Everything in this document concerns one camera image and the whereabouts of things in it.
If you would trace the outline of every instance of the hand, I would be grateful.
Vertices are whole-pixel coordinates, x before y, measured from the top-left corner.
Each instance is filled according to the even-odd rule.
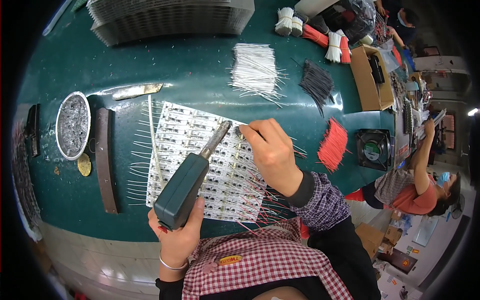
[[[425,125],[423,125],[423,128],[425,130],[425,134],[427,136],[434,136],[435,135],[435,124],[433,123],[433,119],[430,119],[425,122]]]
[[[378,13],[385,17],[385,8],[383,6],[377,6]]]
[[[256,120],[239,128],[252,145],[253,161],[265,182],[285,197],[292,196],[303,173],[295,165],[293,143],[285,131],[274,119]]]
[[[168,233],[158,229],[160,224],[158,223],[154,209],[152,208],[148,212],[148,224],[162,245],[162,260],[169,266],[173,268],[183,266],[195,249],[200,239],[200,227],[204,219],[204,207],[205,200],[198,198],[185,227],[169,231]]]

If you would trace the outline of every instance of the stack of circuit boards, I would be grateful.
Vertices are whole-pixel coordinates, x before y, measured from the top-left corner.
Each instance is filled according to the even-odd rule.
[[[91,30],[107,46],[187,33],[242,33],[254,0],[89,0]]]

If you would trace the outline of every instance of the black sleeve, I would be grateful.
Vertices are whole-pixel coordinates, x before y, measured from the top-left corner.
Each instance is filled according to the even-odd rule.
[[[313,196],[315,189],[315,180],[313,175],[309,171],[302,171],[303,179],[300,183],[299,189],[295,194],[290,197],[284,197],[284,199],[295,207],[304,207]]]
[[[408,28],[408,30],[405,30],[405,33],[400,38],[402,39],[405,45],[408,45],[410,44],[411,41],[413,41],[413,39],[415,38],[415,35],[417,35],[417,29]]]
[[[372,261],[355,233],[350,216],[329,230],[310,235],[308,246],[328,257],[353,299],[380,299]]]
[[[160,289],[159,300],[181,300],[183,278],[174,282],[161,281],[160,278],[157,278],[155,286]]]

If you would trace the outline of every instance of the black device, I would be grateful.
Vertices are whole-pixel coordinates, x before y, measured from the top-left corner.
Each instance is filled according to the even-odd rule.
[[[38,121],[40,119],[40,104],[32,105],[28,110],[25,133],[30,138],[30,150],[32,157],[40,155],[40,138],[38,136]]]
[[[209,169],[208,158],[232,126],[223,121],[210,137],[200,154],[189,153],[154,203],[160,225],[173,231],[185,226],[190,216],[198,190]]]
[[[370,68],[372,69],[372,76],[373,80],[376,84],[384,84],[385,77],[382,71],[382,66],[379,63],[378,57],[376,55],[370,55],[370,59],[368,60],[370,64]]]
[[[360,129],[357,137],[357,155],[359,165],[381,171],[387,171],[392,165],[390,131],[386,129]]]

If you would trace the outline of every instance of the cooling fan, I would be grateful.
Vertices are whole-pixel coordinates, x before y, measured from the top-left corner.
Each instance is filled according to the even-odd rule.
[[[360,129],[357,137],[359,165],[387,171],[392,165],[390,131],[386,129]]]

